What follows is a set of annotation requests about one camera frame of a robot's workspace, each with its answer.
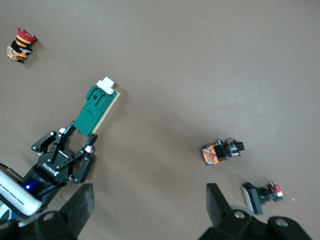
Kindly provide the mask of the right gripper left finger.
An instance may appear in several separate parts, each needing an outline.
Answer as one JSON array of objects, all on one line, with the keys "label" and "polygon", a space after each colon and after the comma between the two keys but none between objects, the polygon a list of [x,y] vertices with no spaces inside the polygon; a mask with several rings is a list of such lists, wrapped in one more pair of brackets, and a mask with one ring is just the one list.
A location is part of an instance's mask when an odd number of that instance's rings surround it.
[{"label": "right gripper left finger", "polygon": [[37,240],[76,240],[94,212],[94,189],[83,184],[59,211],[49,211],[34,221]]}]

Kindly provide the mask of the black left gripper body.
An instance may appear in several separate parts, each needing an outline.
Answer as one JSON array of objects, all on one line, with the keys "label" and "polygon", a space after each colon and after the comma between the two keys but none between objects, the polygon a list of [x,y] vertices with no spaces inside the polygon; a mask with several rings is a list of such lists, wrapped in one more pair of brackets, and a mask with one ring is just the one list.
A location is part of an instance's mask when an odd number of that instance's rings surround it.
[{"label": "black left gripper body", "polygon": [[45,153],[23,177],[23,188],[43,203],[50,203],[59,190],[67,184],[72,166],[68,156],[59,151]]}]

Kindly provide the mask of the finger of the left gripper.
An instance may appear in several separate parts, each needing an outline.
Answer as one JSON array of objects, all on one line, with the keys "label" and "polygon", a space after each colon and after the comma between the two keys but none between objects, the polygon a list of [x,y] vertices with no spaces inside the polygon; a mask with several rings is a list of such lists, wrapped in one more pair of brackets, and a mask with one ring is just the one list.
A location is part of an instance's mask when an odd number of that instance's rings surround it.
[{"label": "finger of the left gripper", "polygon": [[58,150],[63,151],[65,149],[67,140],[74,131],[74,121],[59,131],[50,130],[31,146],[31,150],[39,154],[40,157],[54,160]]},{"label": "finger of the left gripper", "polygon": [[94,151],[93,144],[98,136],[92,134],[82,148],[67,158],[65,164],[68,169],[68,180],[74,183],[84,183],[94,163],[91,155]]}]

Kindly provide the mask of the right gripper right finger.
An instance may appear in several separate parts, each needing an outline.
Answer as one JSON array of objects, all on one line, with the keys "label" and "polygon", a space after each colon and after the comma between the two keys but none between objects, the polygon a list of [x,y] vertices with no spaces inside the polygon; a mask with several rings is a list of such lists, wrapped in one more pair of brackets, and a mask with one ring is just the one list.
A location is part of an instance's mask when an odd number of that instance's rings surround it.
[{"label": "right gripper right finger", "polygon": [[206,185],[206,209],[212,227],[201,240],[310,240],[311,237],[295,220],[273,216],[267,223],[247,211],[232,209],[216,183]]}]

